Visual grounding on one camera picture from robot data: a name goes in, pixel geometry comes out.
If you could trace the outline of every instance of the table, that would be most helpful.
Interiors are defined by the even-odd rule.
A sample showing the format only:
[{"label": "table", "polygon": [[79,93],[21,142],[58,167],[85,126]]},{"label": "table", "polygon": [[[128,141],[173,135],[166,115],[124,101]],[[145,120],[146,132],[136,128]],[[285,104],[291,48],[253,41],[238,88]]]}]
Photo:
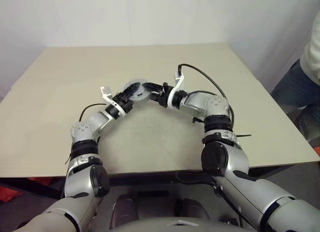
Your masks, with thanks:
[{"label": "table", "polygon": [[[60,177],[70,129],[84,107],[103,103],[101,86],[130,80],[174,85],[178,64],[194,65],[223,89],[251,168],[315,162],[318,155],[226,43],[129,47],[50,47],[0,103],[0,178]],[[185,89],[218,91],[183,68]],[[103,107],[88,109],[83,119]],[[109,174],[201,169],[203,124],[153,101],[134,109],[99,142]]]}]

